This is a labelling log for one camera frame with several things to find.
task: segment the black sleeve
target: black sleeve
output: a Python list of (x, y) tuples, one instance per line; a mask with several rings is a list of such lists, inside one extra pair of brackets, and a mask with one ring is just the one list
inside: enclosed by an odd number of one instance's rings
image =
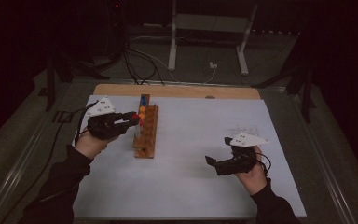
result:
[(54, 163), (38, 196), (25, 209), (19, 223), (73, 223), (72, 208), (79, 183), (90, 173), (92, 160), (67, 146), (67, 158)]
[(300, 223), (290, 203), (284, 198), (276, 196), (272, 191), (269, 178), (267, 185), (251, 197), (257, 204), (256, 223)]

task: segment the wooden edge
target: wooden edge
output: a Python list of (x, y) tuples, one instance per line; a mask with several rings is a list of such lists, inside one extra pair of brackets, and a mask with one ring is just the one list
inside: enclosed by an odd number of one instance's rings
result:
[(117, 96), (140, 96), (141, 94), (150, 94), (153, 97), (261, 99), (257, 89), (238, 87), (99, 84), (96, 86), (93, 94)]

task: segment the floor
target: floor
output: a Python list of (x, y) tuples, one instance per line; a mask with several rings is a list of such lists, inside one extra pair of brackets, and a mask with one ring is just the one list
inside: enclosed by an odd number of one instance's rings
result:
[[(74, 71), (72, 83), (57, 81), (57, 99), (49, 112), (45, 111), (47, 99), (38, 96), (46, 87), (46, 72), (35, 77), (36, 88), (18, 111), (0, 130), (0, 222), (15, 223), (23, 207), (36, 195), (47, 172), (31, 186), (48, 161), (50, 148), (60, 124), (52, 122), (57, 111), (74, 111), (87, 102), (99, 83), (133, 83), (132, 74), (144, 84), (154, 85), (229, 85), (249, 87), (278, 75), (296, 37), (265, 33), (251, 33), (245, 49), (250, 74), (240, 74), (235, 46), (237, 36), (209, 36), (185, 33), (186, 39), (178, 42), (176, 69), (166, 68), (170, 49), (169, 38), (147, 35), (130, 36), (128, 60), (121, 59), (114, 66), (101, 72), (109, 80), (101, 81)], [(95, 57), (97, 63), (105, 59)], [(211, 69), (214, 62), (217, 68)], [(159, 71), (154, 73), (155, 66)], [(301, 93), (288, 95), (284, 89), (289, 79), (280, 80), (261, 89), (260, 95), (280, 138), (307, 217), (303, 223), (358, 223), (358, 163), (337, 126), (318, 87), (313, 86), (310, 110), (311, 124), (299, 113)], [(77, 122), (62, 126), (56, 146), (72, 141)], [(65, 157), (62, 147), (51, 153), (49, 166)], [(132, 223), (133, 221), (112, 221)], [(139, 223), (196, 223), (195, 221), (138, 221)], [(202, 223), (252, 223), (252, 220), (207, 220)], [(107, 224), (107, 220), (79, 220), (75, 223)]]

